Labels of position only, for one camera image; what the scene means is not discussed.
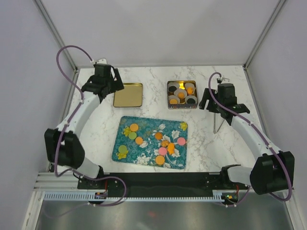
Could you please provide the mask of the black round cookie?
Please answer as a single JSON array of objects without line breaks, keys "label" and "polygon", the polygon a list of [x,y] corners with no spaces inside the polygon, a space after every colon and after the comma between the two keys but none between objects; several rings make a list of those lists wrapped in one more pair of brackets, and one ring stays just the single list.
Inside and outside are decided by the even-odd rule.
[{"label": "black round cookie", "polygon": [[171,86],[171,87],[168,88],[168,91],[169,91],[170,93],[173,93],[176,89],[177,89],[177,88],[176,88],[175,86]]},{"label": "black round cookie", "polygon": [[193,98],[189,98],[189,99],[187,99],[187,103],[188,104],[195,104],[196,102]]}]

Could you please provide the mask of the orange flower cookie top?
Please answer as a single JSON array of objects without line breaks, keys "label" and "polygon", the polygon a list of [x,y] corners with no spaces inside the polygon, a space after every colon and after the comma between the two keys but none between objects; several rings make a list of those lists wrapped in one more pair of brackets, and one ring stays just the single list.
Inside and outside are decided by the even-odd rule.
[{"label": "orange flower cookie top", "polygon": [[187,88],[188,95],[192,95],[194,93],[194,89],[192,87]]}]

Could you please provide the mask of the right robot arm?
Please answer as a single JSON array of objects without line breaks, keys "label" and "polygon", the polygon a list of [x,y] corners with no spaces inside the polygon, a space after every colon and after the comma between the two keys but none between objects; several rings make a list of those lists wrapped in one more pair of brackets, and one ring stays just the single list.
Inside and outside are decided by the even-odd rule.
[{"label": "right robot arm", "polygon": [[233,84],[219,84],[217,90],[205,88],[199,107],[219,114],[242,137],[255,158],[251,168],[240,164],[224,166],[219,177],[221,187],[230,189],[236,183],[246,184],[258,195],[292,189],[293,154],[282,151],[257,128],[251,121],[250,110],[237,103]]}]

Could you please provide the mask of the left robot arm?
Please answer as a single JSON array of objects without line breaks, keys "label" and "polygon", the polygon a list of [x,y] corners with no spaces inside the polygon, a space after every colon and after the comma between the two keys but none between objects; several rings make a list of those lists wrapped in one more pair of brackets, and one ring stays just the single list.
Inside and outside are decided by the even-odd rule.
[{"label": "left robot arm", "polygon": [[73,172],[88,180],[94,189],[100,189],[105,183],[103,168],[86,157],[79,138],[95,109],[108,95],[123,90],[124,85],[117,68],[96,63],[94,74],[76,89],[81,98],[75,109],[55,129],[44,133],[47,158],[54,164],[56,177]]}]

